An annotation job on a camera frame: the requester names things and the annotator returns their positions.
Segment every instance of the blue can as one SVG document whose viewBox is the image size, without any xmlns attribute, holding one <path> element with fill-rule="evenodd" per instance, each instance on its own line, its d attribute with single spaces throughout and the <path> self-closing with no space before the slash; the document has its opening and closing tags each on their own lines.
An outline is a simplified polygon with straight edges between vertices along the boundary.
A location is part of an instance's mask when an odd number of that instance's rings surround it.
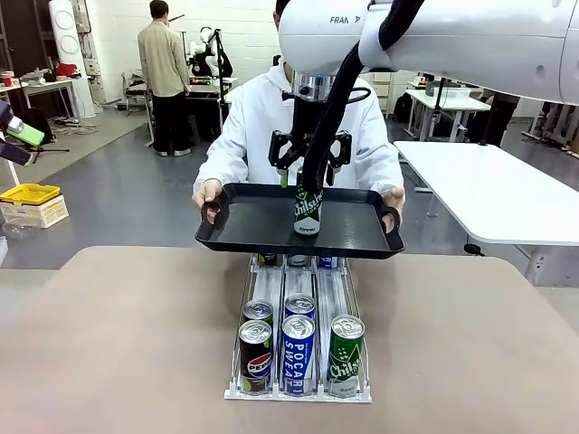
<svg viewBox="0 0 579 434">
<path fill-rule="evenodd" d="M 292 315 L 305 315 L 314 319 L 316 314 L 316 302 L 306 294 L 294 294 L 286 298 L 286 317 Z"/>
<path fill-rule="evenodd" d="M 304 315 L 289 316 L 281 327 L 283 332 L 283 390 L 291 396 L 312 393 L 312 354 L 316 326 Z"/>
<path fill-rule="evenodd" d="M 320 256 L 318 267 L 321 269 L 336 269 L 337 258 L 331 256 Z"/>
</svg>

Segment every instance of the beverage can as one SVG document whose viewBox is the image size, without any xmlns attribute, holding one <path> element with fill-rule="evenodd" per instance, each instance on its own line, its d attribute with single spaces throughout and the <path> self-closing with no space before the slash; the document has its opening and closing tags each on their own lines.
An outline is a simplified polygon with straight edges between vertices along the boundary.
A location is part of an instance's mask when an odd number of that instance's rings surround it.
<svg viewBox="0 0 579 434">
<path fill-rule="evenodd" d="M 243 307 L 243 321 L 260 319 L 273 327 L 273 306 L 265 300 L 248 301 Z"/>
<path fill-rule="evenodd" d="M 308 264 L 308 257 L 306 255 L 289 255 L 288 263 L 291 267 L 305 267 Z"/>
<path fill-rule="evenodd" d="M 258 255 L 258 262 L 260 265 L 266 267 L 275 267 L 278 264 L 278 255 L 273 253 L 265 253 L 264 255 Z"/>
<path fill-rule="evenodd" d="M 311 318 L 294 315 L 285 319 L 283 333 L 282 385 L 288 395 L 312 393 L 312 354 L 316 326 Z"/>
<path fill-rule="evenodd" d="M 318 267 L 321 269 L 337 268 L 337 258 L 331 256 L 320 256 Z"/>
<path fill-rule="evenodd" d="M 316 301 L 306 294 L 293 294 L 286 298 L 286 317 L 292 315 L 305 315 L 314 319 L 316 314 Z"/>
<path fill-rule="evenodd" d="M 242 391 L 250 395 L 266 393 L 270 384 L 273 340 L 271 326 L 253 319 L 239 329 Z"/>
<path fill-rule="evenodd" d="M 327 358 L 328 393 L 340 398 L 356 395 L 360 349 L 364 341 L 364 323 L 357 317 L 334 318 Z"/>
<path fill-rule="evenodd" d="M 308 193 L 303 187 L 303 168 L 298 169 L 296 179 L 296 211 L 293 230 L 299 235 L 317 235 L 322 213 L 323 191 Z"/>
</svg>

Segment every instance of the person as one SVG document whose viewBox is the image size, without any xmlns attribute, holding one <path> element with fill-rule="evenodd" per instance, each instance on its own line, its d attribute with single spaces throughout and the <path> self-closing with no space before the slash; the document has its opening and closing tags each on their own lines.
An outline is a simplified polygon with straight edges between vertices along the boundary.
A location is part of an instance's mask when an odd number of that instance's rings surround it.
<svg viewBox="0 0 579 434">
<path fill-rule="evenodd" d="M 494 100 L 497 101 L 497 104 L 495 105 L 495 113 L 493 116 L 490 115 L 490 112 L 477 113 L 475 117 L 469 121 L 466 136 L 471 143 L 479 143 L 485 138 L 488 145 L 501 146 L 508 123 L 513 118 L 520 98 L 492 90 L 484 90 L 480 97 L 480 101 L 491 107 Z"/>
<path fill-rule="evenodd" d="M 277 1 L 274 22 L 278 29 L 289 1 Z M 223 133 L 209 148 L 208 159 L 200 167 L 195 181 L 193 201 L 199 208 L 213 201 L 228 183 L 280 184 L 280 175 L 270 165 L 268 154 L 272 132 L 291 131 L 293 99 L 284 101 L 281 93 L 290 92 L 292 76 L 293 69 L 282 59 L 279 66 L 235 91 Z M 361 79 L 356 87 L 370 89 L 371 95 L 346 108 L 339 131 L 345 130 L 352 135 L 352 163 L 343 166 L 336 175 L 335 187 L 375 190 L 388 206 L 402 214 L 405 196 L 398 152 L 388 142 L 388 131 L 375 92 Z M 332 150 L 337 155 L 339 144 L 335 143 Z M 302 164 L 303 158 L 289 168 L 290 184 L 295 185 Z M 210 210 L 208 220 L 214 222 L 214 216 L 215 210 Z M 387 215 L 384 221 L 390 231 L 394 219 Z"/>
<path fill-rule="evenodd" d="M 169 5 L 153 0 L 150 9 L 153 23 L 138 34 L 138 51 L 143 77 L 153 94 L 153 148 L 160 156 L 168 156 L 173 138 L 175 156 L 185 156 L 191 152 L 185 107 L 189 93 L 185 53 L 179 35 L 168 28 Z"/>
</svg>

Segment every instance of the shelf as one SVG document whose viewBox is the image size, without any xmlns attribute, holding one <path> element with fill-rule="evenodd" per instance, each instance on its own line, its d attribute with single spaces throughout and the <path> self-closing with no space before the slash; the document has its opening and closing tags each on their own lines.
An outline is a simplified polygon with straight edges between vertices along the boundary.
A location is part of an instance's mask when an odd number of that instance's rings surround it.
<svg viewBox="0 0 579 434">
<path fill-rule="evenodd" d="M 262 267 L 257 256 L 252 255 L 245 282 L 242 305 L 240 306 L 239 326 L 242 324 L 242 308 L 249 300 L 266 300 L 273 305 L 273 342 L 274 352 L 271 363 L 270 387 L 262 395 L 248 395 L 242 392 L 239 369 L 239 343 L 235 339 L 232 359 L 232 375 L 229 389 L 224 398 L 246 401 L 305 401 L 305 402 L 349 402 L 370 403 L 370 380 L 368 375 L 369 359 L 365 341 L 360 349 L 360 367 L 356 395 L 336 398 L 328 392 L 327 358 L 329 350 L 330 327 L 339 315 L 360 317 L 356 291 L 352 281 L 347 259 L 340 259 L 336 269 L 318 269 L 317 258 L 312 258 L 309 267 L 293 268 L 288 266 L 287 257 L 281 257 L 278 267 Z M 281 374 L 281 321 L 283 305 L 287 296 L 307 294 L 316 301 L 316 340 L 313 354 L 313 374 L 311 394 L 303 397 L 289 396 L 284 393 Z"/>
</svg>

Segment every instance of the pocari sweat can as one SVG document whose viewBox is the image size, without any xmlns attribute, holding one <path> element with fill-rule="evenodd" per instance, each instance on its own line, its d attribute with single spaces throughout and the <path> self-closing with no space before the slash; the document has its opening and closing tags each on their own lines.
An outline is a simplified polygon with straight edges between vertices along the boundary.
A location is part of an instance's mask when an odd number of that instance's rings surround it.
<svg viewBox="0 0 579 434">
<path fill-rule="evenodd" d="M 312 355 L 316 326 L 304 315 L 289 316 L 281 327 L 283 332 L 283 390 L 292 396 L 312 393 Z"/>
</svg>

